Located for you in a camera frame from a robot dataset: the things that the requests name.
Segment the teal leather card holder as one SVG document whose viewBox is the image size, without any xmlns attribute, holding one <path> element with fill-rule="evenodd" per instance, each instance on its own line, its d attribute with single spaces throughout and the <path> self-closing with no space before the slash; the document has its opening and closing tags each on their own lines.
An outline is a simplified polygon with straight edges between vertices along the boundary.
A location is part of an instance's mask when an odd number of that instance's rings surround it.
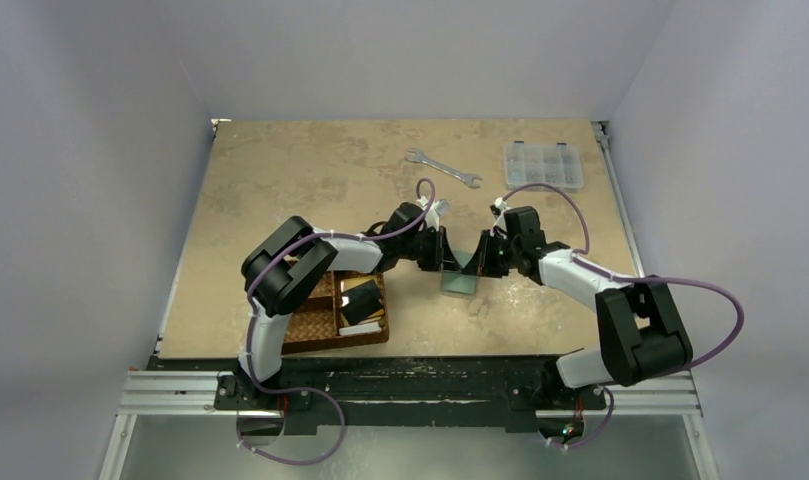
<svg viewBox="0 0 809 480">
<path fill-rule="evenodd" d="M 457 250 L 453 255 L 461 266 L 466 266 L 474 256 L 471 252 Z M 440 290 L 445 293 L 473 296 L 476 293 L 477 281 L 477 276 L 445 271 L 441 275 Z"/>
</svg>

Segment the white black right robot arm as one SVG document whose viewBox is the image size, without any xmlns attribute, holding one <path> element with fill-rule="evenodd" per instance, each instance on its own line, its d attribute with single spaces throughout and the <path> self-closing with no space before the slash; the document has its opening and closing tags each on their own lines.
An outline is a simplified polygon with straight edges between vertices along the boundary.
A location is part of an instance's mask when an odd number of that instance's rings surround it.
<svg viewBox="0 0 809 480">
<path fill-rule="evenodd" d="M 560 356 L 541 381 L 544 399 L 564 407 L 581 387 L 631 386 L 687 366 L 693 348 L 669 287 L 620 280 L 598 265 L 586 268 L 568 245 L 547 240 L 537 211 L 491 206 L 497 224 L 481 234 L 466 274 L 501 278 L 516 271 L 555 289 L 596 316 L 599 345 Z"/>
</svg>

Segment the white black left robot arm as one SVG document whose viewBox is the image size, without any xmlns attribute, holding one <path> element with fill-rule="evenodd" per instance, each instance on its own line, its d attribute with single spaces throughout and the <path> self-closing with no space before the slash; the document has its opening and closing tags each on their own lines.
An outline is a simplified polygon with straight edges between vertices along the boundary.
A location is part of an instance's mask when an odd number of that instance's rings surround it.
<svg viewBox="0 0 809 480">
<path fill-rule="evenodd" d="M 255 409 L 275 402 L 278 382 L 272 376 L 281 370 L 289 321 L 326 273 L 380 274 L 404 259 L 438 270 L 443 256 L 434 253 L 431 242 L 444 238 L 439 220 L 448 208 L 446 200 L 424 196 L 404 202 L 378 233 L 325 231 L 301 216 L 284 221 L 241 266 L 251 323 L 239 356 L 247 374 L 239 385 L 240 397 Z"/>
</svg>

